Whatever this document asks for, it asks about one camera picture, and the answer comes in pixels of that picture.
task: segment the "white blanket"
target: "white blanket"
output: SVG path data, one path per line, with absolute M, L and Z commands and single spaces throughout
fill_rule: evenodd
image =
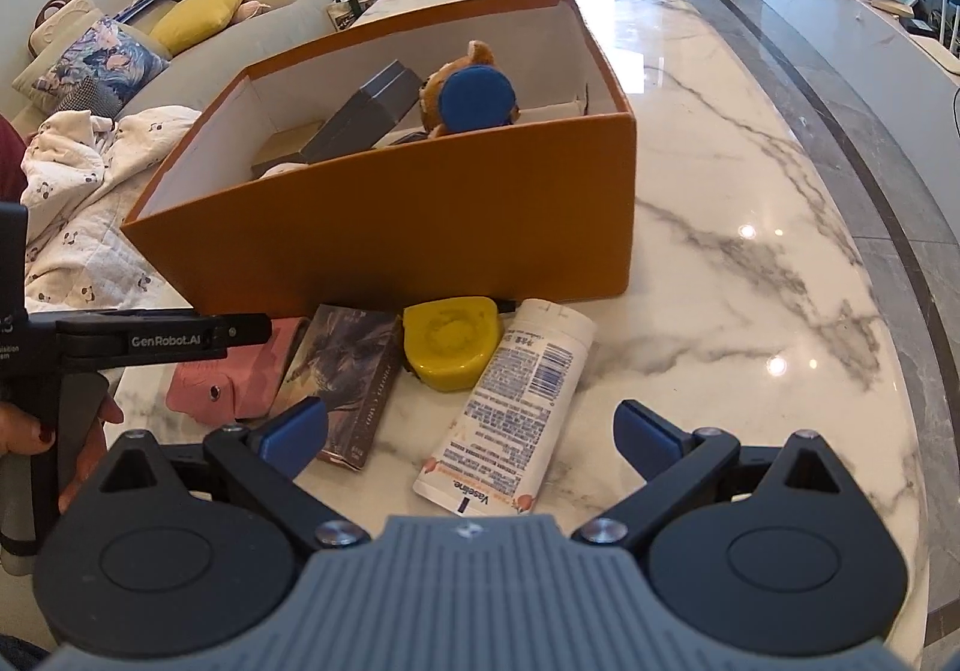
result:
M 30 210 L 24 289 L 29 311 L 149 308 L 166 286 L 120 232 L 163 160 L 200 114 L 162 107 L 112 126 L 55 113 L 23 157 Z

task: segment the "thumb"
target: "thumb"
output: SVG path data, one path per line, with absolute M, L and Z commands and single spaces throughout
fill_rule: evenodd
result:
M 53 431 L 10 403 L 0 403 L 0 454 L 40 454 L 54 443 Z

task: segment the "blue round object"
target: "blue round object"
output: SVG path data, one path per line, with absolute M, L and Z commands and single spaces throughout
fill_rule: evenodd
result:
M 469 133 L 510 124 L 516 104 L 517 95 L 503 73 L 486 64 L 472 64 L 446 80 L 437 107 L 450 133 Z

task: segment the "plush toy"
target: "plush toy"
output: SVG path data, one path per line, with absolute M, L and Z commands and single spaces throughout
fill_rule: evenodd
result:
M 432 138 L 504 127 L 517 121 L 517 95 L 496 68 L 486 43 L 472 40 L 467 56 L 445 64 L 419 93 L 424 129 Z

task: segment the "floral pillow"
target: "floral pillow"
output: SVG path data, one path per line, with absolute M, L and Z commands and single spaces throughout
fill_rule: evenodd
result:
M 93 79 L 127 104 L 168 64 L 127 35 L 112 18 L 102 18 L 35 81 L 34 88 L 59 102 L 84 79 Z

